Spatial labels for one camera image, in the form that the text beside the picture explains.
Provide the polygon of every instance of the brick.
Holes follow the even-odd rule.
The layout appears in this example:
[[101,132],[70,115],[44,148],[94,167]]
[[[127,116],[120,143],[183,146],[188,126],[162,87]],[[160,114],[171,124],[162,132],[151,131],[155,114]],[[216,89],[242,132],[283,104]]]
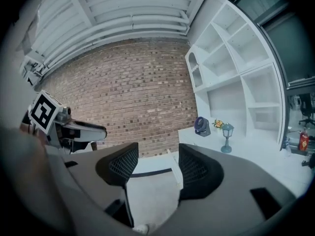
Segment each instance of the brick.
[[141,38],[88,51],[37,87],[72,108],[74,119],[108,130],[98,148],[139,143],[139,154],[178,150],[178,129],[197,117],[185,55],[189,45],[172,38]]

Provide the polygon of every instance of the fire extinguisher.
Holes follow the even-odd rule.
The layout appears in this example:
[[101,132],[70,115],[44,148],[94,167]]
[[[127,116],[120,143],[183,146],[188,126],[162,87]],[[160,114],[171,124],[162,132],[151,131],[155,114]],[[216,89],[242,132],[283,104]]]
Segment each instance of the fire extinguisher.
[[299,143],[299,150],[306,151],[307,145],[309,144],[309,135],[307,134],[306,128],[300,134],[300,143]]

